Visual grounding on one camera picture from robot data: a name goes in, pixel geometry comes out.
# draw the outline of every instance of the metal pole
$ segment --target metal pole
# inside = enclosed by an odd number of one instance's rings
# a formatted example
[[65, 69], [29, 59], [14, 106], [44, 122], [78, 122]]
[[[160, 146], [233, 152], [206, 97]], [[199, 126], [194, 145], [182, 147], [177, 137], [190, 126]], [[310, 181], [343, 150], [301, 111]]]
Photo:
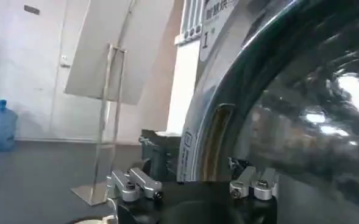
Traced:
[[113, 148], [110, 156], [110, 170], [108, 173], [111, 173], [114, 170], [114, 160], [116, 155], [116, 148], [117, 148], [117, 136], [118, 136], [118, 127], [119, 127], [119, 115], [121, 113], [121, 95], [123, 91], [123, 81], [125, 76], [125, 69], [126, 69], [126, 55], [127, 52], [123, 51], [124, 58], [123, 63], [121, 66], [121, 74], [119, 75], [119, 82], [118, 82], [118, 92], [117, 92], [117, 105], [115, 111], [115, 120], [114, 120], [114, 131], [113, 131]]
[[91, 198], [95, 196], [95, 189], [98, 182], [98, 170], [99, 170], [99, 157], [102, 150], [102, 139], [105, 128], [105, 117], [106, 117], [106, 107], [107, 107], [107, 98], [110, 85], [110, 74], [112, 73], [112, 62], [113, 62], [113, 45], [109, 45], [108, 54], [107, 54], [107, 64], [106, 64], [106, 73], [105, 73], [105, 83], [102, 90], [102, 101], [101, 101], [101, 112], [99, 115], [99, 127], [98, 127], [98, 139], [95, 148], [95, 161], [94, 161], [94, 180], [93, 187], [91, 188]]

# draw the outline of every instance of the door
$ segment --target door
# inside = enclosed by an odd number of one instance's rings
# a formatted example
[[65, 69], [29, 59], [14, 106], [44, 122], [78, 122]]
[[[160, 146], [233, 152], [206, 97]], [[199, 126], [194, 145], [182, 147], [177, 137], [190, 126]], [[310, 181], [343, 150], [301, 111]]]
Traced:
[[0, 0], [0, 99], [19, 116], [17, 138], [49, 136], [65, 6], [64, 0]]

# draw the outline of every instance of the metal clamp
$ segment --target metal clamp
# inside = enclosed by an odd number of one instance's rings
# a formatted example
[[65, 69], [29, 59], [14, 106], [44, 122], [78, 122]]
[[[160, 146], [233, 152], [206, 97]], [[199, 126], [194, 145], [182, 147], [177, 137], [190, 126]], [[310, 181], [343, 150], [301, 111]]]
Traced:
[[131, 168], [129, 174], [132, 182], [136, 183], [144, 190], [146, 198], [153, 200], [160, 200], [163, 198], [161, 182], [153, 180], [139, 168]]
[[140, 187], [129, 181], [124, 172], [114, 170], [111, 177], [112, 184], [108, 184], [108, 197], [116, 198], [121, 195], [123, 201], [132, 202], [138, 199]]
[[254, 183], [254, 195], [259, 200], [270, 200], [272, 196], [277, 196], [278, 176], [275, 169], [267, 168], [261, 178]]
[[249, 187], [257, 169], [253, 166], [247, 167], [237, 180], [229, 183], [229, 192], [234, 199], [240, 199], [248, 196]]

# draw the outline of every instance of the label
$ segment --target label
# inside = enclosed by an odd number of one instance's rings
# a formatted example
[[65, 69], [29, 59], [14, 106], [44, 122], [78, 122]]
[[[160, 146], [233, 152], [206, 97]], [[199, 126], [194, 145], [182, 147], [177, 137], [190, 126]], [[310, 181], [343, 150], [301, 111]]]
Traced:
[[205, 0], [199, 59], [206, 61], [238, 0]]

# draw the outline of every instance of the stand base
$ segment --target stand base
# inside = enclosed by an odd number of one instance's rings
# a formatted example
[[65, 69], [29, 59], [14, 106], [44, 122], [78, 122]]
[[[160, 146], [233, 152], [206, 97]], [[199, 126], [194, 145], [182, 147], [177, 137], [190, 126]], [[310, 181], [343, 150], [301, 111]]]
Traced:
[[90, 206], [99, 205], [106, 202], [106, 182], [98, 183], [95, 186], [94, 195], [92, 185], [83, 185], [71, 188], [71, 191], [79, 196], [83, 201], [87, 202]]

